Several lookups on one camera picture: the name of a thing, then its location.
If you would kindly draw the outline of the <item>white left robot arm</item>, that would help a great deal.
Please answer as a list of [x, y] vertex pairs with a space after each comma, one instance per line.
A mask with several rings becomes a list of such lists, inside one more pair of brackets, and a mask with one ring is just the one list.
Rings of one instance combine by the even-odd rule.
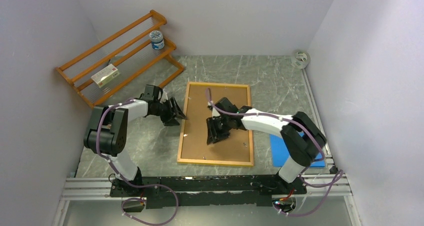
[[159, 117], [164, 126], [178, 126], [180, 119], [187, 119], [174, 97], [159, 86], [146, 85], [138, 98], [93, 107], [83, 140], [86, 148], [109, 164], [131, 196], [142, 192], [143, 182], [141, 170], [125, 149], [128, 123], [147, 116]]

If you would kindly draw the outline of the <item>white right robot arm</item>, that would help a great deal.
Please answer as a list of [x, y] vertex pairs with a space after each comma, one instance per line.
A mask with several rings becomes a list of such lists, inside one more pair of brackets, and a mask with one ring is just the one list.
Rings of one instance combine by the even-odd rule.
[[207, 144], [226, 140], [232, 130], [259, 131], [284, 141], [288, 158], [278, 171], [275, 187], [280, 193], [288, 193], [294, 180], [323, 155], [327, 139], [312, 120], [301, 111], [294, 115], [277, 115], [250, 106], [238, 108], [228, 98], [217, 103], [208, 101], [212, 116], [206, 119]]

